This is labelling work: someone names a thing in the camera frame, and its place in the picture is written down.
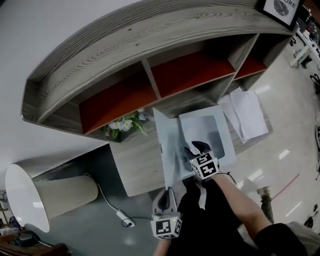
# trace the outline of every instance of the floor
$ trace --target floor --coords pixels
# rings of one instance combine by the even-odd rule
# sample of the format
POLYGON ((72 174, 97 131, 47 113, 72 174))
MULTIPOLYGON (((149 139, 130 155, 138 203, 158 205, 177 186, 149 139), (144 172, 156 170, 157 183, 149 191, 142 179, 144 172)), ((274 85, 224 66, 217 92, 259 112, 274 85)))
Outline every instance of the floor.
MULTIPOLYGON (((318 72, 313 63, 307 69, 289 67, 294 49, 302 47, 297 39, 294 47, 287 46, 272 67, 259 79, 252 90, 271 121, 273 134, 237 155, 237 162, 222 168, 231 172, 239 187, 258 204, 256 187, 271 186, 275 222, 303 223, 320 203, 320 179, 317 177, 316 115, 319 100, 309 75, 318 72)), ((151 214, 151 202, 156 191, 127 197, 109 146, 96 149, 59 166, 38 179, 59 179, 92 174, 102 186, 111 203, 130 216, 151 214)), ((178 201, 184 193, 182 184, 175 188, 178 201)), ((113 210, 99 196, 98 200, 80 207, 51 222, 49 233, 34 227, 49 243, 66 243, 74 255, 151 255, 157 240, 152 237, 148 220, 137 220, 135 228, 123 228, 113 210)))

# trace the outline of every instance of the white flower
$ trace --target white flower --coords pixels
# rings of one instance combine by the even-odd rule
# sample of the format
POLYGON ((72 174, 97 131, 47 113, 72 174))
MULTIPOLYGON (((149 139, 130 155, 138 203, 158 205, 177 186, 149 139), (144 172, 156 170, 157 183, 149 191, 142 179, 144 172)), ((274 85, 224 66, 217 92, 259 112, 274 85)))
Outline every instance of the white flower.
POLYGON ((128 119, 128 120, 124 119, 121 122, 121 128, 125 132, 129 131, 132 126, 133 126, 132 120, 130 120, 130 119, 128 119))
POLYGON ((147 120, 147 115, 146 115, 145 112, 139 112, 138 118, 141 121, 146 121, 147 120))
POLYGON ((115 130, 115 129, 118 129, 120 131, 122 131, 122 125, 119 121, 115 121, 113 123, 110 123, 109 124, 109 127, 112 129, 112 130, 115 130))

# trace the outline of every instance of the red shelf back panel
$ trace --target red shelf back panel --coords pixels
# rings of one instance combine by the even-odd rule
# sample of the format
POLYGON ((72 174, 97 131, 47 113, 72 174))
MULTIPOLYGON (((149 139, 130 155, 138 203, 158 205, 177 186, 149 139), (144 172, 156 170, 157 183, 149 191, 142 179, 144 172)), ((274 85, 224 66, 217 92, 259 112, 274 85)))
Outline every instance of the red shelf back panel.
POLYGON ((162 98, 235 72, 227 59, 199 51, 151 68, 162 98))
POLYGON ((254 57, 252 57, 251 55, 249 55, 242 67, 240 68, 239 72, 236 74, 235 78, 242 78, 248 75, 252 75, 254 73, 260 72, 260 71, 264 71, 266 70, 267 67, 265 66, 265 64, 262 61, 256 60, 254 57))
POLYGON ((144 72, 132 75, 79 105, 83 133, 87 134, 156 100, 147 75, 144 72))

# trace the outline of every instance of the framed logo sign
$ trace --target framed logo sign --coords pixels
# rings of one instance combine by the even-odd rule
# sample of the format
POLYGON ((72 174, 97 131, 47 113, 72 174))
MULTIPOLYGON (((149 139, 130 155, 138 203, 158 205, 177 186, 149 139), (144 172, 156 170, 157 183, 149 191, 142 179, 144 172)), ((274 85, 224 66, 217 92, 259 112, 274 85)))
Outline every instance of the framed logo sign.
POLYGON ((261 0, 258 11, 293 30, 304 0, 261 0))

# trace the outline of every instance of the white wall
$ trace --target white wall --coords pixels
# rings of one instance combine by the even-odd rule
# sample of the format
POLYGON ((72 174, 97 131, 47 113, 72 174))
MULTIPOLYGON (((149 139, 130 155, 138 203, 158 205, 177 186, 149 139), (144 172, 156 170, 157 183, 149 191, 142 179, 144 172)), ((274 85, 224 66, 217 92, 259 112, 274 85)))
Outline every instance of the white wall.
POLYGON ((134 0, 7 0, 0 8, 0 189, 16 162, 35 176, 104 144, 21 120, 26 78, 55 47, 134 0))

